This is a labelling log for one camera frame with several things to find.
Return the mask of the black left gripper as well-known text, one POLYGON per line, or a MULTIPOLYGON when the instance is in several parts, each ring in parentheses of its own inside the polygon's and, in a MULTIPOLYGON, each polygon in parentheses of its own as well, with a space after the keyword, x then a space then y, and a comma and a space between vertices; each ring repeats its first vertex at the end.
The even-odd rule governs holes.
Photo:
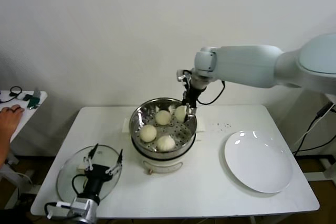
POLYGON ((122 168, 123 150, 121 150, 117 162, 113 167, 97 165, 92 163, 92 159, 97 151, 99 144, 96 144, 83 158, 85 165, 85 176, 87 183, 82 192, 82 198, 91 200, 101 200, 100 192, 105 182, 112 179, 112 176, 117 174, 122 168))

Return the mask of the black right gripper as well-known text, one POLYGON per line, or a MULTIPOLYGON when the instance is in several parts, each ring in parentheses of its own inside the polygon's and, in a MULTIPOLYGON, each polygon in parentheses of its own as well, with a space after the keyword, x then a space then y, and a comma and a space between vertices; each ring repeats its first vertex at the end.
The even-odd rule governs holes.
POLYGON ((191 84, 185 84, 184 87, 185 91, 182 95, 181 105, 185 105, 186 115, 184 117, 184 122, 187 122, 195 116, 197 99, 205 89, 197 89, 191 84))

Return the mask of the bare person hand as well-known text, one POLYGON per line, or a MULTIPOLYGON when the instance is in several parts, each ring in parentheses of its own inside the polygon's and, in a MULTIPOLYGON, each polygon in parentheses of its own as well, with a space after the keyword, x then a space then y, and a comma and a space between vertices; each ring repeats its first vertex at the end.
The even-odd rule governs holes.
POLYGON ((1 143, 9 143, 23 116, 24 109, 16 104, 1 109, 1 143))

